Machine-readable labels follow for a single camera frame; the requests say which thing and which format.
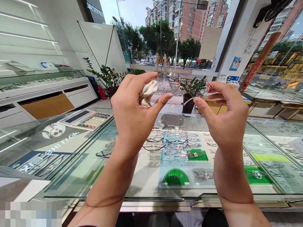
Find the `calculator keypad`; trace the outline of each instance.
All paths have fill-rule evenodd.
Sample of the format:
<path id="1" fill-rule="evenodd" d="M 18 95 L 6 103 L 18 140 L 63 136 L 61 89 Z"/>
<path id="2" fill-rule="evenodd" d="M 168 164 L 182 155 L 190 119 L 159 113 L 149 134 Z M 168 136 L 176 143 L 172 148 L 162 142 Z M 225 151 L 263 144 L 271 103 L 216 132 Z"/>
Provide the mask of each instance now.
<path id="1" fill-rule="evenodd" d="M 101 124 L 103 124 L 103 122 L 109 117 L 109 114 L 94 112 L 87 116 L 86 119 L 82 119 L 81 122 L 77 122 L 75 126 L 80 128 L 95 129 L 96 127 L 99 127 Z"/>

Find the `hand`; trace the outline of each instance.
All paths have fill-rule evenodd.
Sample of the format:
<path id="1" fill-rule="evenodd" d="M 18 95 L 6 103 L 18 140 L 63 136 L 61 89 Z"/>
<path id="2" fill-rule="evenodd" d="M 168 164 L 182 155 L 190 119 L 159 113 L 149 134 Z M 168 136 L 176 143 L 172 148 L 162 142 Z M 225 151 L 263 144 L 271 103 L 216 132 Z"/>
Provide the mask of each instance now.
<path id="1" fill-rule="evenodd" d="M 208 83 L 211 87 L 209 99 L 216 100 L 216 104 L 226 104 L 227 112 L 215 115 L 207 103 L 201 98 L 194 98 L 200 113 L 205 117 L 209 132 L 221 150 L 241 148 L 246 127 L 248 106 L 240 92 L 234 85 L 218 81 Z"/>
<path id="2" fill-rule="evenodd" d="M 139 105 L 139 94 L 145 84 L 157 77 L 157 72 L 128 74 L 111 98 L 119 136 L 116 140 L 133 155 L 137 154 L 149 136 L 157 116 L 173 94 L 162 95 L 150 107 Z"/>

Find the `cleaning cloth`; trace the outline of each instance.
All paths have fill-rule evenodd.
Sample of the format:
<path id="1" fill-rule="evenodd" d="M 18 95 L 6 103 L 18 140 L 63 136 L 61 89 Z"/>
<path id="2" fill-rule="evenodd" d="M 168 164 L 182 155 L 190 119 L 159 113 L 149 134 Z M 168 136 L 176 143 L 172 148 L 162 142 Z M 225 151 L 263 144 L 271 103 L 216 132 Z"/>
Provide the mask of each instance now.
<path id="1" fill-rule="evenodd" d="M 158 82 L 155 80 L 152 80 L 151 82 L 146 84 L 140 92 L 139 104 L 144 107 L 151 107 L 149 105 L 149 102 L 151 101 L 152 95 L 157 91 L 157 89 Z"/>

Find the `calculator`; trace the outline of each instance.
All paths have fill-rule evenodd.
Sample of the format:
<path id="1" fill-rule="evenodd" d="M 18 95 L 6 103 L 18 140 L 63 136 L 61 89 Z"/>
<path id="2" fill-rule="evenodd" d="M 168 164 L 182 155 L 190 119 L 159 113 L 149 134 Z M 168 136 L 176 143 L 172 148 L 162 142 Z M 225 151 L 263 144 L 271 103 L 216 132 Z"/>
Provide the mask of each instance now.
<path id="1" fill-rule="evenodd" d="M 89 109 L 82 109 L 63 118 L 62 120 L 58 121 L 58 123 L 73 128 L 95 131 L 112 117 L 113 115 L 110 114 L 99 113 Z"/>

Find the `wall-mounted fan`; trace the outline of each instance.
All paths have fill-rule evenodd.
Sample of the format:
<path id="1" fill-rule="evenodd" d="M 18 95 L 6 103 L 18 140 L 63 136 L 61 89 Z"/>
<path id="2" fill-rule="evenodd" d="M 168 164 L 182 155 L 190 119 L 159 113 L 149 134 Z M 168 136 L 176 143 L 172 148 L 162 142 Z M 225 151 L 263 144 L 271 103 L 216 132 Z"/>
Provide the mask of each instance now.
<path id="1" fill-rule="evenodd" d="M 259 27 L 261 22 L 264 21 L 268 22 L 272 19 L 274 19 L 283 9 L 285 9 L 292 0 L 271 0 L 271 3 L 265 7 L 263 7 L 256 20 L 253 24 L 254 28 Z"/>

